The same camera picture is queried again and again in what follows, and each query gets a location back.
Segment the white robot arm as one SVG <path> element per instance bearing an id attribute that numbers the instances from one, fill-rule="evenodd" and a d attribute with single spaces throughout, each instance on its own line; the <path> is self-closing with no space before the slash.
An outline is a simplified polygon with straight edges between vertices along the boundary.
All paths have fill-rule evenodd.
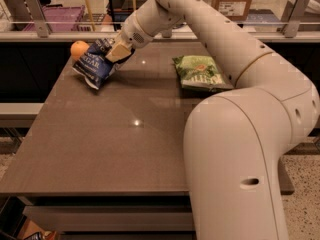
<path id="1" fill-rule="evenodd" d="M 288 240 L 279 158 L 319 118 L 319 94 L 296 67 L 203 0 L 148 0 L 127 18 L 108 59 L 125 58 L 186 22 L 233 90 L 200 102 L 183 154 L 197 240 Z"/>

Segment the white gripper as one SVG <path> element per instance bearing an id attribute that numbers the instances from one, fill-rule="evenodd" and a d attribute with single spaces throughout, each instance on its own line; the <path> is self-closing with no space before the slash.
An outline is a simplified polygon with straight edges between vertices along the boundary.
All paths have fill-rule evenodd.
<path id="1" fill-rule="evenodd" d="M 123 23 L 106 58 L 110 62 L 117 62 L 128 57 L 131 54 L 131 49 L 145 47 L 154 39 L 155 27 L 154 19 L 150 13 L 135 11 Z"/>

